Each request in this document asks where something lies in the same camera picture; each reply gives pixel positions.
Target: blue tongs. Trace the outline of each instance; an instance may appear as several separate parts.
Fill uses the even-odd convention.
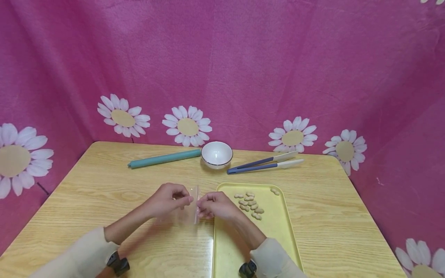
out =
[[[254,161],[251,163],[247,163],[247,164],[238,166],[238,167],[230,168],[227,170],[227,174],[229,174],[229,175],[230,174],[238,174],[238,173],[242,173],[242,172],[256,171],[256,170],[262,170],[262,169],[268,169],[268,168],[274,168],[274,167],[279,167],[279,168],[283,168],[283,169],[289,168],[293,165],[300,164],[301,162],[304,161],[304,159],[285,161],[289,158],[294,157],[297,154],[298,154],[298,151],[294,151],[294,152],[290,152],[290,153],[277,155],[276,157],[264,158],[262,160],[258,160],[258,161]],[[263,163],[271,162],[271,161],[275,161],[276,163],[259,165],[259,164],[263,164]]]

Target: wooden table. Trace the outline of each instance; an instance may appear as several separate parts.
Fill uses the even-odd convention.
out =
[[[80,236],[144,202],[165,182],[198,185],[203,195],[223,182],[264,183],[285,194],[309,277],[406,277],[338,161],[304,155],[292,169],[227,175],[200,158],[140,169],[131,160],[192,148],[96,142],[90,146],[0,258],[0,277],[27,277]],[[273,153],[234,151],[232,165]],[[213,222],[184,228],[148,222],[122,245],[127,277],[211,277]]]

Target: bowl rim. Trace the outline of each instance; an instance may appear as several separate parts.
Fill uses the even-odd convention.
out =
[[[230,151],[232,152],[232,156],[230,157],[230,159],[229,159],[226,163],[222,163],[222,164],[213,164],[213,163],[208,162],[208,161],[204,158],[204,156],[202,156],[202,149],[204,149],[205,146],[207,146],[208,144],[210,144],[210,143],[214,143],[214,142],[217,142],[217,143],[223,143],[223,144],[225,144],[227,147],[230,148]],[[204,160],[206,163],[208,163],[208,164],[210,164],[210,165],[213,165],[213,166],[222,166],[222,165],[224,165],[224,164],[229,163],[229,162],[232,160],[232,158],[233,158],[233,149],[232,149],[232,147],[229,146],[229,144],[224,143],[224,142],[221,142],[221,141],[212,141],[212,142],[208,142],[207,144],[205,144],[205,145],[202,146],[202,148],[201,148],[201,158],[202,158],[202,160]]]

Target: sleeve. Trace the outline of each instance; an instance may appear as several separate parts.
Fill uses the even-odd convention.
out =
[[[41,267],[30,278],[96,277],[118,248],[119,245],[105,240],[103,227],[96,228],[78,239],[62,255]]]
[[[250,254],[258,278],[307,278],[274,238],[267,238]]]

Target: yellow tray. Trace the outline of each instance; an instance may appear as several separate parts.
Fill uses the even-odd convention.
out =
[[[275,188],[280,192],[277,196],[271,192]],[[262,220],[252,217],[252,211],[242,210],[270,238],[275,238],[286,250],[291,259],[303,270],[294,231],[283,192],[275,185],[222,183],[216,191],[224,192],[237,206],[235,194],[252,192],[255,194],[260,208],[264,209]],[[240,266],[250,260],[249,249],[236,230],[221,219],[215,218],[213,233],[213,278],[239,278]]]

